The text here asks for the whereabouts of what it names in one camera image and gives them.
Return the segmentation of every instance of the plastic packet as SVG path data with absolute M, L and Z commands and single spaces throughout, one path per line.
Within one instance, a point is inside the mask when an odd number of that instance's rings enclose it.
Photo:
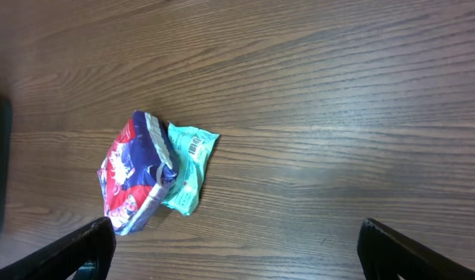
M 194 127 L 169 124 L 168 138 L 179 156 L 179 176 L 162 202 L 182 215 L 190 215 L 199 203 L 206 164 L 219 137 Z
M 114 232 L 126 235 L 143 229 L 177 173 L 178 160 L 162 122 L 135 111 L 97 170 L 104 215 Z

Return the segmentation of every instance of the snack package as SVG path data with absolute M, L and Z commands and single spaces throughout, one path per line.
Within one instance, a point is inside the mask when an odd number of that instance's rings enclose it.
M 199 203 L 199 190 L 204 181 L 206 163 L 217 134 L 193 127 L 169 124 L 168 138 L 179 156 L 179 176 L 162 202 L 182 215 L 190 215 Z
M 114 232 L 126 235 L 143 229 L 177 173 L 178 160 L 162 122 L 135 111 L 97 170 L 104 215 Z

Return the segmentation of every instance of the barcode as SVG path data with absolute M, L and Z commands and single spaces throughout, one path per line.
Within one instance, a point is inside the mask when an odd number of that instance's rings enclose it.
M 199 143 L 201 143 L 201 140 L 199 138 L 197 138 L 197 137 L 192 138 L 192 142 L 189 146 L 189 153 L 192 156 L 196 155 L 197 146 L 199 145 Z

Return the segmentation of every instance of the mint green packet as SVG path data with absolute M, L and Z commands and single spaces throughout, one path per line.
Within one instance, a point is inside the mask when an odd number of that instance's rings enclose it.
M 194 127 L 169 124 L 168 139 L 180 159 L 175 184 L 162 202 L 182 215 L 190 215 L 199 204 L 206 164 L 220 135 Z

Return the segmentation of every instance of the wood grain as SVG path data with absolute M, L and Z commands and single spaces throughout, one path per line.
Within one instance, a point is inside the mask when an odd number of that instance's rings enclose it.
M 361 279 L 366 216 L 475 270 L 475 0 L 0 1 L 0 93 L 0 267 L 102 215 L 140 109 L 222 137 L 111 279 Z

